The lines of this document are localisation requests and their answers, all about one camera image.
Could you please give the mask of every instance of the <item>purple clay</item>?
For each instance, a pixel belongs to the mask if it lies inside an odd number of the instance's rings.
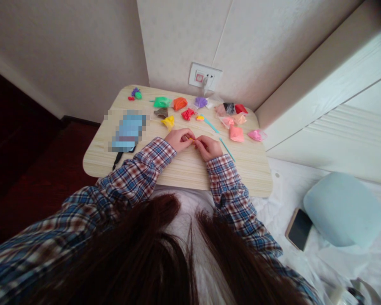
[[[137,87],[134,88],[134,90],[131,92],[131,96],[135,97],[135,94],[137,92],[140,92],[140,89],[138,89]]]
[[[202,108],[207,105],[207,99],[205,99],[204,97],[197,97],[195,99],[195,105],[197,108]]]

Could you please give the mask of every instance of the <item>hand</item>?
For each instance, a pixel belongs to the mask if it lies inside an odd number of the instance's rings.
[[[194,139],[195,135],[189,128],[172,130],[165,137],[165,141],[167,141],[177,153],[180,153],[185,148],[189,147],[193,143]]]
[[[200,155],[205,162],[223,155],[219,141],[215,141],[208,136],[200,136],[195,140]]]

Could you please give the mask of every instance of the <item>woman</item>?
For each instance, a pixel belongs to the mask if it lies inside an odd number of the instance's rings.
[[[320,303],[314,288],[277,260],[281,247],[256,218],[217,141],[194,141],[213,197],[155,190],[159,174],[193,139],[188,128],[155,138],[66,199],[57,214],[2,244],[0,304]]]

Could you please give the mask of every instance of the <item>long brown hair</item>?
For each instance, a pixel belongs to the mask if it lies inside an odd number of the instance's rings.
[[[179,208],[176,197],[169,194],[136,205],[119,226],[94,237],[71,270],[60,271],[56,279],[38,287],[24,302],[198,304],[192,224],[188,241],[163,231]],[[291,283],[277,276],[225,222],[204,211],[198,211],[196,219],[222,273],[215,280],[224,278],[232,301],[305,304]]]

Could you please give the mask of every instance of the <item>phone screen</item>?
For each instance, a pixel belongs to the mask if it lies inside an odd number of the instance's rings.
[[[302,251],[305,249],[311,227],[312,220],[310,220],[309,216],[305,212],[299,209],[291,230],[289,231],[288,238]]]

